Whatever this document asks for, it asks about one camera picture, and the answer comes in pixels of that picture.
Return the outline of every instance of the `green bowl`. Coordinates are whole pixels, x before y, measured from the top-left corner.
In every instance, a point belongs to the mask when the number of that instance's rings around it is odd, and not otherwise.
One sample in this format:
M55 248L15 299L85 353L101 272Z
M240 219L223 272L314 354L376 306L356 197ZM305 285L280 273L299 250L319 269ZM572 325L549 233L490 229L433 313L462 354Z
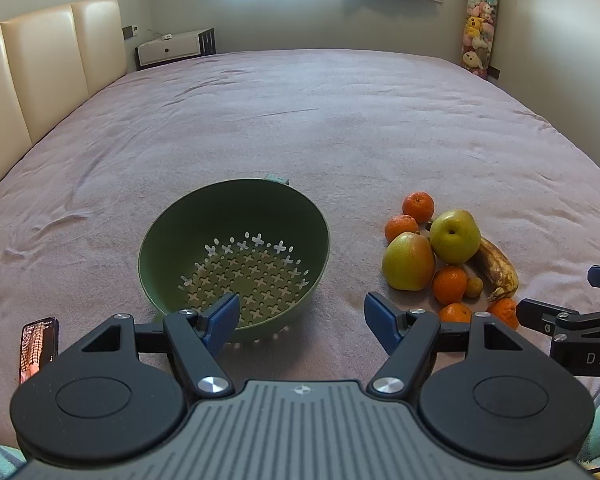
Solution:
M138 273L162 314L202 312L228 292L240 295L230 339L271 336L292 322L314 292L330 252L327 222L279 180L211 184L169 206L144 237Z

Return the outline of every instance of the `triangular cutout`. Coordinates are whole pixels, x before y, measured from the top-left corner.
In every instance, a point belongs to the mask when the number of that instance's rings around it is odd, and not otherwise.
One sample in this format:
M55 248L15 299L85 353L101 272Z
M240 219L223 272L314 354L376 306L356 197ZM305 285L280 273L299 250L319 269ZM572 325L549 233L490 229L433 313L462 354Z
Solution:
M120 350L120 325L110 326L82 349L83 352L117 352L118 350Z
M484 325L484 347L487 350L522 350L507 334L501 332L494 324Z

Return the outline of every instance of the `banana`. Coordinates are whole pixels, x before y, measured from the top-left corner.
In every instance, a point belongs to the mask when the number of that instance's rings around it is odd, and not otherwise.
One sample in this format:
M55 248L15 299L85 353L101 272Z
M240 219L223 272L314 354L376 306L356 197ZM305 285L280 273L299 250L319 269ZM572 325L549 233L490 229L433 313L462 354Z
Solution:
M487 298L490 303L502 298L511 298L518 290L520 282L516 269L502 251L484 236L470 263L481 270L493 285L494 290Z

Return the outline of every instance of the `apple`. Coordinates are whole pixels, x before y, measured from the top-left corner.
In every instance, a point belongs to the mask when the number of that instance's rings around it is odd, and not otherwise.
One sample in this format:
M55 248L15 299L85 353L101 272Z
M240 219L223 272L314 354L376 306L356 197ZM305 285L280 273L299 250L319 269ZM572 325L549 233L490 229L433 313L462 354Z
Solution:
M463 209L442 213L430 231L431 247L446 264L464 264L480 248L480 229L471 213Z
M384 251L382 272L398 290L422 290L431 283L435 270L429 241L416 233L402 233Z

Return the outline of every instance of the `smartphone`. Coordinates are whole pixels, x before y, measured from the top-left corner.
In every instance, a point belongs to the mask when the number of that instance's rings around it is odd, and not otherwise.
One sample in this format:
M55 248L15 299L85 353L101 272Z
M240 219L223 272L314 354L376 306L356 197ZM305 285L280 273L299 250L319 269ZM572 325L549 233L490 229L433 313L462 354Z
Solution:
M22 327L20 384L58 357L58 330L55 317L45 317Z

